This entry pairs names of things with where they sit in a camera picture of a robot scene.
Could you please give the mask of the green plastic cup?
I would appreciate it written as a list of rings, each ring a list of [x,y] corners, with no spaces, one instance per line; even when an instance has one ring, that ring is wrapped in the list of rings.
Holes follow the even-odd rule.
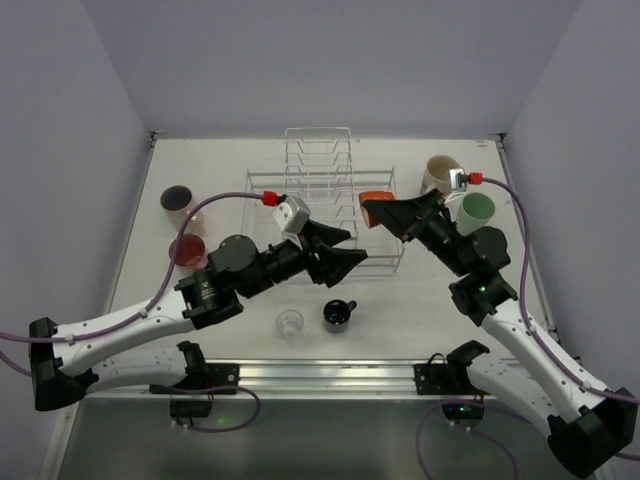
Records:
[[[468,193],[462,199],[456,214],[457,230],[468,235],[485,226],[495,215],[494,201],[483,193]]]

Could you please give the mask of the pale pink glossy mug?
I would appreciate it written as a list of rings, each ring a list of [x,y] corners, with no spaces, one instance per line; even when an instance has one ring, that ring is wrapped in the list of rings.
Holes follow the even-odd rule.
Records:
[[[160,205],[176,231],[189,219],[184,230],[186,234],[200,235],[205,231],[202,213],[193,214],[196,204],[192,191],[184,185],[168,187],[160,196]]]

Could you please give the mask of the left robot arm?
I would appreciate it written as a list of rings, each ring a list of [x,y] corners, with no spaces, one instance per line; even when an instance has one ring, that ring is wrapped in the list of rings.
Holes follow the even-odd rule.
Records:
[[[142,352],[151,341],[201,330],[244,310],[241,302],[300,274],[317,285],[340,283],[368,254],[342,249],[348,231],[308,221],[295,240],[260,251],[245,235],[231,235],[207,264],[158,298],[71,324],[48,317],[29,325],[34,406],[40,412],[121,386],[167,389],[202,385],[208,374],[200,348],[183,341],[163,352]]]

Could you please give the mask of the clear glass tumbler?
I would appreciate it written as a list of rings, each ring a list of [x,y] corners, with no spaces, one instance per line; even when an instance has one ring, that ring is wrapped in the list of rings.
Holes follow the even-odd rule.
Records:
[[[289,340],[297,337],[304,328],[304,317],[296,310],[282,311],[276,318],[276,330],[279,336]]]

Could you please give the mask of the aluminium mounting rail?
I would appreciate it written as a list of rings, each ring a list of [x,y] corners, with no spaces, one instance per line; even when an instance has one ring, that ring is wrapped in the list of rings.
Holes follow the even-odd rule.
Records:
[[[217,395],[250,390],[261,399],[409,399],[416,396],[471,396],[469,387],[443,384],[443,362],[428,374],[418,360],[201,360],[193,367],[171,354],[124,355],[93,368],[98,381],[89,396],[124,394],[195,396],[213,388]]]

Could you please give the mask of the cream coral pattern mug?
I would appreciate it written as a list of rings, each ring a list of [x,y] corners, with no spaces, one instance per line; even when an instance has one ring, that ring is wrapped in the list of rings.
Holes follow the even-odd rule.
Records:
[[[451,194],[450,171],[460,168],[460,164],[450,156],[436,155],[431,157],[426,163],[420,194],[425,194],[433,189],[439,190],[443,195]]]

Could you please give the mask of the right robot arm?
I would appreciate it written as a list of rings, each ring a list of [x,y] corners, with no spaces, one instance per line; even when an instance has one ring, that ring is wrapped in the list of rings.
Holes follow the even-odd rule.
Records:
[[[566,470],[585,479],[632,442],[638,397],[625,388],[612,390],[537,326],[523,295],[501,274],[511,261],[501,230],[483,226],[462,234],[437,190],[410,200],[371,194],[361,208],[371,225],[385,227],[402,242],[419,241],[458,276],[449,286],[456,308],[524,370],[502,365],[473,342],[452,352],[448,363],[472,387],[533,424]]]

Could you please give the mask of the dark blue mug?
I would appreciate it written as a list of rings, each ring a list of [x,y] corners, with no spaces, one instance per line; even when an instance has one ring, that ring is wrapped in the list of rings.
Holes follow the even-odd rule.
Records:
[[[356,307],[355,300],[346,302],[334,299],[327,302],[323,308],[325,330],[332,334],[345,332],[349,328],[351,314]]]

